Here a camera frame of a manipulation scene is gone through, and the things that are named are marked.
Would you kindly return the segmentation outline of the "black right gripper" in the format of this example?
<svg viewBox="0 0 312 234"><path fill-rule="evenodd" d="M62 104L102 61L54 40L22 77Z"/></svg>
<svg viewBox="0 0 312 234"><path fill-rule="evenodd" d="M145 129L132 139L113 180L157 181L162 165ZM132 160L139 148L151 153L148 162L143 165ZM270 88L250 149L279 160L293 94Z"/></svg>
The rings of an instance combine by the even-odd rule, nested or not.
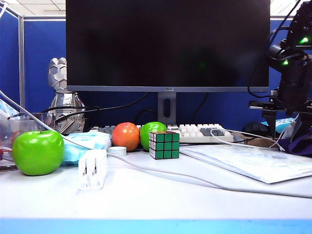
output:
<svg viewBox="0 0 312 234"><path fill-rule="evenodd" d="M308 94L311 88L311 73L283 73L278 89L273 90L269 96L269 101L250 101L249 107L260 109L263 112L282 111L287 115L301 113L300 126L298 130L298 140L303 141L307 138L309 129L312 126L312 116L309 113ZM270 136L275 136L276 115L263 114L263 118L268 125Z"/></svg>

